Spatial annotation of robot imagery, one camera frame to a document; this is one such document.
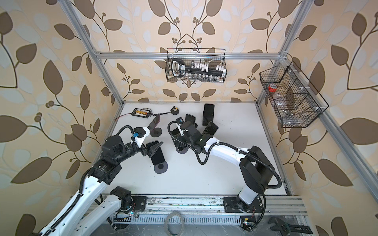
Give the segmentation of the dark round stand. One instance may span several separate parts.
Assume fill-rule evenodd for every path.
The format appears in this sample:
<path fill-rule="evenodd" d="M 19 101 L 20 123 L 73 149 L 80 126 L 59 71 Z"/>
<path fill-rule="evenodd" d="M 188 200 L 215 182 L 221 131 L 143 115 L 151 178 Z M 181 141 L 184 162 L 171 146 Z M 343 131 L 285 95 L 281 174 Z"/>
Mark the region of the dark round stand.
<path fill-rule="evenodd" d="M 166 161 L 159 163 L 154 166 L 154 171 L 156 174 L 163 174 L 168 170 L 168 163 Z"/>

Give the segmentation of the purple round phone stand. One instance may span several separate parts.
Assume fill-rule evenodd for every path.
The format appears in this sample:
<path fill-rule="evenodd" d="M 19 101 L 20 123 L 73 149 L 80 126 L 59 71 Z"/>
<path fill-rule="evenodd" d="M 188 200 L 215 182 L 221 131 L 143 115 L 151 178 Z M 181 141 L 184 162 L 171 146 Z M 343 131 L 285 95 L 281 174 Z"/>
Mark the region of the purple round phone stand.
<path fill-rule="evenodd" d="M 187 146 L 176 146 L 176 151 L 179 153 L 179 154 L 185 154 L 187 153 L 189 150 L 189 148 Z"/>

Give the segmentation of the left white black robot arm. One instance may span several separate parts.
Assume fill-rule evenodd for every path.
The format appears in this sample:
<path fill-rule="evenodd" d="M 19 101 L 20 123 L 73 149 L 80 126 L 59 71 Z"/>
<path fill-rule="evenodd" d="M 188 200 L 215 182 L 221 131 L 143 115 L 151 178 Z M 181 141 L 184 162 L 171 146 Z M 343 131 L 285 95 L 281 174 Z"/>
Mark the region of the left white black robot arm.
<path fill-rule="evenodd" d="M 132 211 L 134 205 L 131 192 L 118 186 L 93 211 L 87 212 L 119 174 L 123 161 L 138 153 L 149 157 L 156 153 L 162 145 L 161 142 L 150 147 L 143 144 L 155 127 L 155 124 L 136 128 L 123 126 L 121 130 L 131 131 L 131 142 L 127 144 L 124 144 L 120 136 L 121 131 L 108 137 L 101 147 L 100 160 L 83 174 L 79 190 L 39 235 L 89 236 L 116 211 Z"/>

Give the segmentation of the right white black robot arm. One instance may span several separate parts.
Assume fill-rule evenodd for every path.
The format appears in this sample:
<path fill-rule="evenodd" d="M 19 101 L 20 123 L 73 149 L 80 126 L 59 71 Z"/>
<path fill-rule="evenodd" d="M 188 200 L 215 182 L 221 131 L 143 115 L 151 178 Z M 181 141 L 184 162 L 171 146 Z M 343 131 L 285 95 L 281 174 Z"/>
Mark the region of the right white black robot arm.
<path fill-rule="evenodd" d="M 205 165 L 210 156 L 216 156 L 240 168 L 245 184 L 236 202 L 241 211 L 247 212 L 256 198 L 265 196 L 266 190 L 279 189 L 282 179 L 259 147 L 240 148 L 222 142 L 214 136 L 217 130 L 217 125 L 208 122 L 205 130 L 200 132 L 192 122 L 181 118 L 167 125 L 176 148 L 192 150 L 200 165 Z"/>

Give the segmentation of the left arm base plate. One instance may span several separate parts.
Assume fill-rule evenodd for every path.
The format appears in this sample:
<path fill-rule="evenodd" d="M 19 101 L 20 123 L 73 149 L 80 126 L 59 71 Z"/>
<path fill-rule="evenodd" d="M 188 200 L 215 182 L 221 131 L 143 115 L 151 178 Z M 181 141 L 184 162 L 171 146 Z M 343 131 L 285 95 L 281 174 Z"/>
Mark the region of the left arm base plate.
<path fill-rule="evenodd" d="M 145 210 L 147 204 L 146 196 L 127 196 L 121 199 L 120 212 L 131 212 Z"/>

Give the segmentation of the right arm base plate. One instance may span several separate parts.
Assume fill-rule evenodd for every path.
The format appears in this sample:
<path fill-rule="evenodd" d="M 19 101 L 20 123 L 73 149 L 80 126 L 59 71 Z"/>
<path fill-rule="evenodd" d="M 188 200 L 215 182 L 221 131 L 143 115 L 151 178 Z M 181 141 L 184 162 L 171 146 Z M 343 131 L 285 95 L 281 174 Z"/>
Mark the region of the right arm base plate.
<path fill-rule="evenodd" d="M 251 204 L 246 204 L 239 197 L 224 197 L 224 211 L 226 213 L 262 213 L 263 202 L 259 198 L 255 198 Z"/>

